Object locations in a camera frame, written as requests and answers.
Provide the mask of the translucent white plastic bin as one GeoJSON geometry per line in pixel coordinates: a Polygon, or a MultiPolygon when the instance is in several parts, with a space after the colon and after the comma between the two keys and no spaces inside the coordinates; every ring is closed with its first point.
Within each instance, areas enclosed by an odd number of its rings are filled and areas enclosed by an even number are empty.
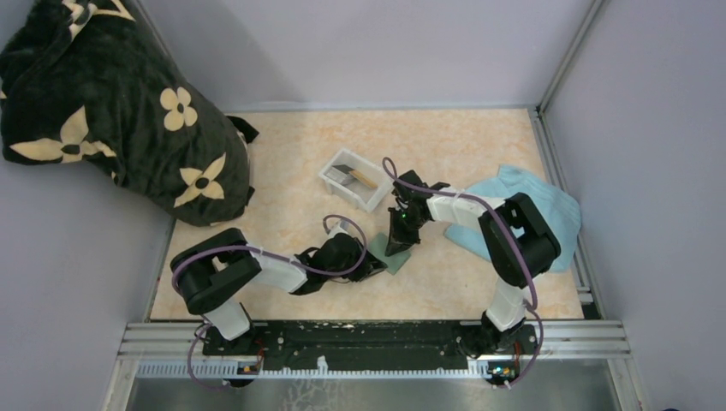
{"type": "Polygon", "coordinates": [[[392,180],[380,166],[346,148],[325,164],[318,177],[329,194],[367,213],[373,213],[392,189],[392,180]]]}

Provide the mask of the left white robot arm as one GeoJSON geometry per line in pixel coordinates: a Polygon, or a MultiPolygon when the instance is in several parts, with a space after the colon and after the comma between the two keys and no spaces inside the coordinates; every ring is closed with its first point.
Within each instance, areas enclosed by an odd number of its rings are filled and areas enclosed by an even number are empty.
{"type": "Polygon", "coordinates": [[[259,283],[291,295],[318,292],[341,278],[358,283],[388,268],[366,244],[345,229],[329,232],[320,247],[285,256],[248,243],[240,229],[227,229],[172,259],[172,287],[187,311],[202,317],[236,354],[250,352],[257,332],[235,295],[259,283]]]}

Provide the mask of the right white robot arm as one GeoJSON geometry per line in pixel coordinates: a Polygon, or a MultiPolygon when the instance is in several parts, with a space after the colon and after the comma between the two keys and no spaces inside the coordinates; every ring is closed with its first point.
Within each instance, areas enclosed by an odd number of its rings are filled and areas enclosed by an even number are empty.
{"type": "Polygon", "coordinates": [[[524,193],[486,198],[443,182],[429,186],[413,170],[394,177],[392,193],[396,206],[389,209],[386,256],[420,243],[420,229],[428,222],[479,232],[498,275],[481,319],[482,341],[493,353],[505,352],[523,325],[527,304],[537,300],[533,279],[561,254],[559,240],[533,200],[524,193]]]}

